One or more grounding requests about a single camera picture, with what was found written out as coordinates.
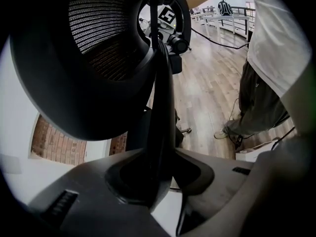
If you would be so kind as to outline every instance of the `sneaker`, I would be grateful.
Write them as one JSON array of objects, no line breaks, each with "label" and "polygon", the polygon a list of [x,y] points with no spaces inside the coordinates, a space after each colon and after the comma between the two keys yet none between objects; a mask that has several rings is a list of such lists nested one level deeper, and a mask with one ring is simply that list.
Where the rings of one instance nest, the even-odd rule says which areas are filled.
[{"label": "sneaker", "polygon": [[226,138],[227,136],[228,136],[228,134],[225,133],[225,132],[223,131],[223,129],[220,129],[219,132],[214,133],[214,138],[215,138],[215,139],[218,139],[218,140],[224,139],[224,138]]}]

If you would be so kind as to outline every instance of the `power cord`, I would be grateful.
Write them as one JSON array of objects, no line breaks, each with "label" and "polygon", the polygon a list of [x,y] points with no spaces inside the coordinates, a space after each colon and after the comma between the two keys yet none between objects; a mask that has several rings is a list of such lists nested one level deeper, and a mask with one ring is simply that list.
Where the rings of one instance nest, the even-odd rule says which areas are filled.
[{"label": "power cord", "polygon": [[289,135],[293,130],[295,129],[295,127],[293,127],[291,130],[289,130],[282,138],[278,139],[272,146],[271,151],[276,147],[276,145],[283,140],[287,135]]},{"label": "power cord", "polygon": [[241,49],[242,47],[248,45],[250,42],[246,43],[245,45],[242,45],[240,47],[234,47],[234,46],[230,46],[230,45],[223,45],[223,44],[220,44],[220,43],[217,43],[211,39],[209,39],[207,36],[203,35],[202,33],[199,33],[198,31],[194,30],[193,28],[191,28],[191,30],[199,35],[201,35],[203,38],[207,39],[208,41],[214,43],[214,44],[217,44],[217,45],[221,45],[221,46],[224,46],[224,47],[228,47],[228,48],[232,48],[232,49]]},{"label": "power cord", "polygon": [[[231,117],[232,117],[233,112],[234,112],[235,104],[236,104],[236,101],[237,101],[238,99],[239,99],[239,98],[237,98],[237,99],[234,101],[233,109],[232,109],[231,115],[229,116],[229,119],[228,119],[228,120],[231,120]],[[249,139],[251,136],[254,135],[254,134],[251,134],[250,136],[248,136],[248,137],[246,137],[246,138],[244,138],[242,135],[239,135],[238,138],[237,138],[237,141],[234,142],[234,141],[232,140],[230,134],[229,134],[229,133],[227,133],[227,134],[228,134],[228,137],[229,137],[229,139],[231,140],[231,142],[234,144],[235,150],[237,150],[237,148],[239,148],[239,147],[241,146],[241,143],[242,143],[243,140]]]}]

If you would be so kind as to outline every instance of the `railing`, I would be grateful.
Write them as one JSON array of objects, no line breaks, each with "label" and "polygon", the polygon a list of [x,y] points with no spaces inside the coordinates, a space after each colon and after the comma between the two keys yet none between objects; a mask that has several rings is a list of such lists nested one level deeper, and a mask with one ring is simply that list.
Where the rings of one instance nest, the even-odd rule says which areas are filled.
[{"label": "railing", "polygon": [[[207,12],[206,11],[207,9],[213,9],[214,14],[217,14],[217,10],[214,9],[214,7],[202,8],[202,11]],[[254,31],[255,16],[256,16],[255,9],[232,6],[232,10],[233,10],[234,15],[243,15],[243,16],[249,17],[249,30]],[[247,21],[246,20],[234,20],[234,23],[235,23],[235,28],[237,30],[245,31],[245,35],[247,36]],[[233,22],[231,20],[221,20],[221,24],[223,27],[224,27],[224,25],[227,25],[229,27],[233,27]]]},{"label": "railing", "polygon": [[243,16],[247,16],[249,17],[249,29],[251,31],[254,30],[254,24],[255,24],[255,17],[256,17],[256,10],[255,9],[250,9],[250,8],[246,8],[246,7],[237,7],[237,6],[232,6],[232,10],[234,14],[237,15],[243,15]]}]

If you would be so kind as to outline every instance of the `white base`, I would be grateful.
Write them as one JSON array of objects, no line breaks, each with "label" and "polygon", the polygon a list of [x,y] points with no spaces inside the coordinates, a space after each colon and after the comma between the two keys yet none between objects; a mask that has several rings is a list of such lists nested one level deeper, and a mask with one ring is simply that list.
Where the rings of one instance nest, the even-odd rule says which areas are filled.
[{"label": "white base", "polygon": [[256,146],[253,148],[253,151],[250,151],[251,149],[245,149],[240,151],[239,153],[236,153],[236,160],[243,160],[243,161],[249,161],[249,162],[255,162],[257,160],[257,157],[265,152],[265,151],[270,151],[273,144],[277,140],[269,141],[266,143],[263,143],[259,146]]}]

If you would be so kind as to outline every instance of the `black cable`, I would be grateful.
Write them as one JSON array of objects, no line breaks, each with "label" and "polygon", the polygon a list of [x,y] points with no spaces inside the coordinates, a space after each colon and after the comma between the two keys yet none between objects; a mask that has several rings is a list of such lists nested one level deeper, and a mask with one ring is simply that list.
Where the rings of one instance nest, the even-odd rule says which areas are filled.
[{"label": "black cable", "polygon": [[233,49],[241,49],[242,47],[248,45],[250,42],[246,43],[245,45],[242,45],[240,47],[234,47],[234,46],[229,46],[229,45],[223,45],[223,44],[220,44],[220,43],[217,43],[211,39],[209,39],[207,36],[203,35],[202,33],[199,33],[198,31],[194,30],[193,28],[191,28],[191,30],[199,35],[201,35],[203,38],[206,38],[208,41],[214,43],[214,44],[217,44],[217,45],[221,45],[221,46],[224,46],[224,47],[228,47],[228,48],[233,48]]},{"label": "black cable", "polygon": [[230,134],[229,133],[227,133],[228,134],[228,138],[231,140],[231,142],[236,146],[236,143],[231,139],[231,136],[230,136]]},{"label": "black cable", "polygon": [[245,139],[249,139],[249,138],[250,138],[251,136],[253,136],[253,135],[255,135],[255,134],[251,134],[250,136],[244,138],[244,140],[245,140]]},{"label": "black cable", "polygon": [[150,5],[150,25],[151,25],[151,35],[152,35],[152,47],[153,50],[158,49],[158,9],[157,2],[151,1]]},{"label": "black cable", "polygon": [[231,117],[232,117],[232,115],[233,115],[233,111],[234,111],[234,108],[235,108],[235,103],[236,103],[236,101],[237,101],[238,99],[239,99],[239,98],[236,98],[236,100],[234,101],[233,109],[232,109],[231,115],[229,116],[229,119],[228,119],[228,120],[231,120]]},{"label": "black cable", "polygon": [[292,132],[295,129],[295,127],[293,127],[291,130],[289,130],[282,138],[278,139],[277,142],[275,142],[271,148],[271,151],[276,147],[276,145],[283,140],[287,135],[289,135],[290,132]]}]

